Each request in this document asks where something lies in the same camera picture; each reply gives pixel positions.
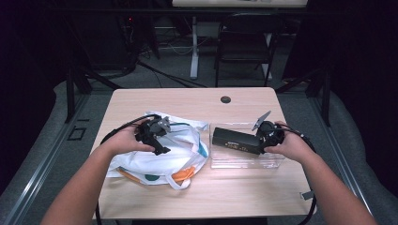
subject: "white plastic bag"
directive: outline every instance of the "white plastic bag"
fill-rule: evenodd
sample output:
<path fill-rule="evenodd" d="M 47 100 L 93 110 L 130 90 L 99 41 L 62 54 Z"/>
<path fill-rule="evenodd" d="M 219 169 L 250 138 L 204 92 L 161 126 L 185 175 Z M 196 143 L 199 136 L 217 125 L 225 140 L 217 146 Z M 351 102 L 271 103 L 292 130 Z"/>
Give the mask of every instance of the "white plastic bag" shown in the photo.
<path fill-rule="evenodd" d="M 171 131 L 158 142 L 171 151 L 156 156 L 149 152 L 130 152 L 113 158 L 107 177 L 126 176 L 145 185 L 169 184 L 174 189 L 187 188 L 208 159 L 207 146 L 200 139 L 206 122 L 192 121 L 161 112 L 146 112 L 169 117 Z"/>

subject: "person's arm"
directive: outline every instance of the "person's arm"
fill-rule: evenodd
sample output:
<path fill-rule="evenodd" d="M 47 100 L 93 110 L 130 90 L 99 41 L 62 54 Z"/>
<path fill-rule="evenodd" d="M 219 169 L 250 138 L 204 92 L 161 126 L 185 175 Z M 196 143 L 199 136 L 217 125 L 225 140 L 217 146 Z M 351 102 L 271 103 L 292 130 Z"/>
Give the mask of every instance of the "person's arm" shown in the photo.
<path fill-rule="evenodd" d="M 282 144 L 265 148 L 299 162 L 328 224 L 377 224 L 365 205 L 298 135 L 286 131 Z"/>
<path fill-rule="evenodd" d="M 97 147 L 57 195 L 41 224 L 90 224 L 103 181 L 114 156 L 130 151 L 153 152 L 137 142 L 135 127 L 127 127 Z"/>

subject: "hand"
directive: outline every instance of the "hand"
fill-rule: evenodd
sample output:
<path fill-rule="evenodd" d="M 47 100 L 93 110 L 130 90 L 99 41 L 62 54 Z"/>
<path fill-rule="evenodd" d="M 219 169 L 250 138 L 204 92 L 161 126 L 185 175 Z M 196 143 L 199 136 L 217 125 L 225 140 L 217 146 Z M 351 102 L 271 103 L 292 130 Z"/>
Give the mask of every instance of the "hand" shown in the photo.
<path fill-rule="evenodd" d="M 102 145 L 109 149 L 114 156 L 119 154 L 128 153 L 131 151 L 142 151 L 142 152 L 153 152 L 155 148 L 143 144 L 141 142 L 137 142 L 135 139 L 135 133 L 137 126 L 142 124 L 145 120 L 138 121 L 135 125 L 126 127 L 120 131 L 118 131 L 114 136 L 104 142 Z"/>
<path fill-rule="evenodd" d="M 286 124 L 281 121 L 277 121 L 276 124 L 281 125 L 282 128 L 286 126 Z M 310 157 L 311 155 L 315 155 L 314 151 L 305 141 L 300 138 L 299 135 L 289 131 L 284 132 L 284 140 L 282 144 L 266 147 L 264 148 L 264 151 L 282 154 L 285 157 L 295 160 L 301 164 L 306 158 Z"/>

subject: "dark background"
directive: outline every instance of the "dark background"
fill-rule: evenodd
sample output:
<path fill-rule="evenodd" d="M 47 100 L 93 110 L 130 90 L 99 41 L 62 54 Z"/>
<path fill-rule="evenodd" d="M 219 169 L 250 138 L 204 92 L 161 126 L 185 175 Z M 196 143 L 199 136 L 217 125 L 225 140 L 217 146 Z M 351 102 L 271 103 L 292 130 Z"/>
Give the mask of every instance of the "dark background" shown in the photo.
<path fill-rule="evenodd" d="M 73 63 L 88 68 L 97 64 L 123 69 L 129 65 L 131 54 L 123 48 L 126 43 L 120 33 L 110 37 L 99 35 L 103 39 L 96 39 L 95 46 L 90 47 L 84 44 L 90 42 L 90 36 L 79 32 L 78 26 L 72 27 L 79 34 L 75 37 L 65 19 L 48 20 L 28 0 L 0 4 L 0 191 L 3 192 L 48 119 L 55 101 L 54 87 L 66 79 Z M 347 43 L 339 50 L 332 72 L 332 91 L 357 123 L 369 165 L 380 182 L 398 196 L 394 179 L 398 171 L 398 142 L 394 132 L 398 123 L 395 83 L 398 21 L 394 14 L 397 3 L 356 0 L 349 6 L 344 1 L 313 0 L 309 5 L 311 11 L 329 9 L 349 9 L 351 16 L 336 21 L 302 21 L 284 77 L 297 78 L 319 67 L 333 48 L 336 34 L 342 25 L 347 25 L 348 29 L 344 30 Z M 116 29 L 113 24 L 117 21 L 101 22 L 105 29 Z M 109 47 L 110 43 L 116 46 L 113 51 L 123 57 L 112 57 L 114 61 L 110 61 L 106 58 L 109 55 L 97 55 L 98 58 L 92 59 L 84 52 Z"/>

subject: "wooden table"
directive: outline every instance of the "wooden table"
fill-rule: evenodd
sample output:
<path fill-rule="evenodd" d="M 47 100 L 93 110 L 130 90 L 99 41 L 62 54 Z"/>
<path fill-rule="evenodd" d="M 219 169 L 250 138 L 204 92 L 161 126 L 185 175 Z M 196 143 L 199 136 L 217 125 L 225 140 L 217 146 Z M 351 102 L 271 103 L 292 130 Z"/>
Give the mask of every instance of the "wooden table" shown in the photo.
<path fill-rule="evenodd" d="M 221 97 L 232 100 L 225 104 Z M 110 100 L 93 149 L 112 129 L 158 111 L 209 123 L 253 123 L 267 111 L 284 121 L 271 88 L 119 89 Z M 202 135 L 208 144 L 208 134 Z M 306 215 L 311 201 L 300 164 L 285 159 L 278 169 L 211 169 L 211 158 L 184 190 L 106 178 L 99 197 L 102 218 L 234 218 Z"/>

